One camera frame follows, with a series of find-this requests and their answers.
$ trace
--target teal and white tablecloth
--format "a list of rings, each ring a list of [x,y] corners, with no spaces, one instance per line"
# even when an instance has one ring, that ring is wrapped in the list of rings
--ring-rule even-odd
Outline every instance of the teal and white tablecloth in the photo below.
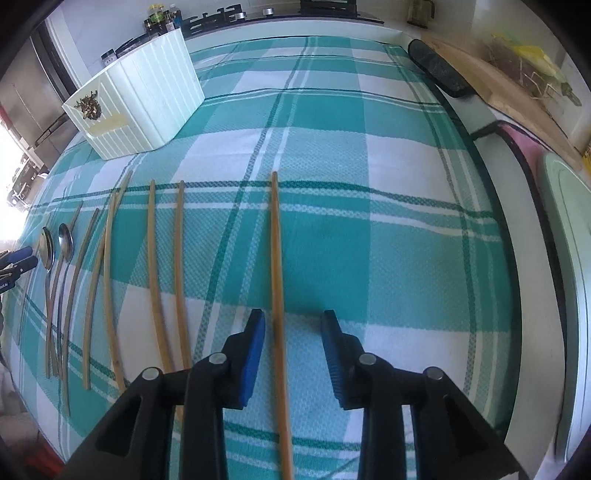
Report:
[[[356,478],[362,413],[339,409],[319,330],[324,309],[366,351],[395,367],[443,368],[491,425],[510,419],[514,292],[491,202],[457,120],[401,47],[336,37],[244,41],[191,55],[206,100],[157,151],[102,161],[71,145],[31,209],[23,244],[54,236],[83,201],[76,245],[93,210],[133,176],[113,230],[113,301],[125,376],[161,366],[148,291],[148,185],[157,184],[158,269],[168,338],[179,368],[173,222],[186,183],[184,289],[194,360],[271,307],[269,190],[280,178],[288,384],[297,478]],[[12,338],[26,279],[5,296],[2,350],[27,408],[65,459],[118,391],[103,321],[92,332],[92,390],[81,381],[83,317],[99,229],[77,286],[70,338],[71,417],[62,385],[44,373],[44,277],[34,272],[22,338]],[[279,478],[271,328],[254,396],[226,411],[230,478]],[[178,425],[173,477],[178,465]],[[408,470],[414,451],[408,434]]]

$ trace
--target metal spoon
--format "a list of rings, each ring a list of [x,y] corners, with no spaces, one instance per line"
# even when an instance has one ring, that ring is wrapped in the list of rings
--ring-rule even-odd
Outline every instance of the metal spoon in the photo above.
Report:
[[[45,375],[47,378],[50,377],[50,359],[51,359],[51,367],[54,372],[57,373],[57,358],[56,358],[56,348],[53,343],[53,336],[51,335],[51,313],[53,309],[50,306],[50,279],[51,279],[51,269],[53,268],[53,264],[56,259],[56,249],[53,245],[53,237],[51,236],[51,232],[49,228],[46,226],[41,229],[41,236],[39,237],[39,256],[41,257],[41,263],[43,267],[47,270],[47,275],[45,277],[45,310],[46,310],[46,318],[47,318],[47,325],[46,325],[46,332],[45,332]]]
[[[66,260],[66,270],[64,271],[64,278],[61,281],[60,287],[60,296],[57,301],[57,356],[58,358],[61,357],[61,342],[60,342],[60,332],[61,332],[61,304],[64,300],[64,287],[66,286],[66,278],[68,276],[68,268],[70,268],[70,264],[72,263],[72,258],[74,258],[74,240],[72,238],[72,234],[70,233],[70,229],[65,223],[61,223],[60,227],[57,231],[57,238],[60,242],[60,249],[64,256],[64,260]]]

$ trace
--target stainless steel appliance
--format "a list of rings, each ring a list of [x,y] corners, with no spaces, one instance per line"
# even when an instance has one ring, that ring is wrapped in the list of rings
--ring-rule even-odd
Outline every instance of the stainless steel appliance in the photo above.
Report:
[[[25,153],[42,163],[40,170],[49,170],[78,132],[61,108],[76,88],[58,73],[39,30],[26,39],[0,79],[0,105]]]

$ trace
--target metal screw head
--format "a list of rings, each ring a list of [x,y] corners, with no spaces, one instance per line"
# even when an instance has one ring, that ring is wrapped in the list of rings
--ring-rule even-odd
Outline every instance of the metal screw head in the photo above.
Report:
[[[155,380],[160,375],[160,372],[157,368],[149,367],[142,372],[142,378],[144,380]]]
[[[221,365],[226,360],[228,360],[228,357],[221,352],[212,353],[209,356],[209,363],[214,364],[214,365]]]
[[[359,356],[359,363],[361,365],[373,365],[378,359],[372,353],[362,353]]]
[[[438,367],[428,367],[425,370],[425,373],[429,378],[432,378],[433,380],[441,380],[443,378],[443,370],[441,370],[441,368]]]

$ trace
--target white plastic basket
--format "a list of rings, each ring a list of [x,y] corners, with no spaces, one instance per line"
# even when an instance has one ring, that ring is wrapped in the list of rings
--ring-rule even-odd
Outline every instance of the white plastic basket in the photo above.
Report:
[[[75,107],[96,92],[96,120]],[[174,30],[132,50],[86,82],[63,109],[103,160],[170,142],[204,95],[185,46]]]

